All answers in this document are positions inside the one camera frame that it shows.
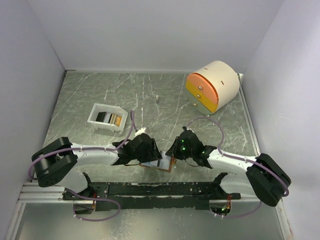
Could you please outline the brown leather card holder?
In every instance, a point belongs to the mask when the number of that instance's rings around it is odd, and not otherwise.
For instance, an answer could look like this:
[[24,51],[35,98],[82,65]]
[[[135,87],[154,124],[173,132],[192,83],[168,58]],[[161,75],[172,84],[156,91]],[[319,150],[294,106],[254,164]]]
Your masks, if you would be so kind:
[[160,154],[162,159],[140,163],[139,166],[170,173],[176,164],[176,159],[174,157],[167,156],[166,152],[163,150],[160,151]]

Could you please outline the white card tray box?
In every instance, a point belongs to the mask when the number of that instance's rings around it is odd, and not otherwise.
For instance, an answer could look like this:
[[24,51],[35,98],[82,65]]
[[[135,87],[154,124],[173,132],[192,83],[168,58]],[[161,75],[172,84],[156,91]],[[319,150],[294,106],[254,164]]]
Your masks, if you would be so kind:
[[95,130],[109,130],[122,132],[124,130],[128,112],[120,106],[94,103],[87,119]]

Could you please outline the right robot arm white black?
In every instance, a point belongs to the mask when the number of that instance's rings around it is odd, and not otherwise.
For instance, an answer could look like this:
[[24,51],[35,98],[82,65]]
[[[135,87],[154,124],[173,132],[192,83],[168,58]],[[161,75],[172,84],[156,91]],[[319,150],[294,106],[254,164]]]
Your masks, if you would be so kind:
[[165,153],[177,160],[191,158],[200,167],[221,169],[228,174],[212,186],[212,193],[223,199],[231,193],[256,196],[264,204],[275,207],[288,195],[292,183],[284,170],[266,153],[242,156],[204,145],[190,129],[177,136]]

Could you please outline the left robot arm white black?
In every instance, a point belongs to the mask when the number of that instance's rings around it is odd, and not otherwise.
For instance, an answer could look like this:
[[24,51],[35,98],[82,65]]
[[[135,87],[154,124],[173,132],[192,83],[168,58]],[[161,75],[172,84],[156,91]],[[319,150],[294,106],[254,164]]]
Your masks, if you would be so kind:
[[41,188],[54,185],[72,190],[81,199],[89,199],[94,192],[88,173],[79,167],[91,165],[127,165],[136,160],[147,163],[162,159],[156,141],[146,133],[109,145],[81,145],[60,137],[32,157],[32,168]]

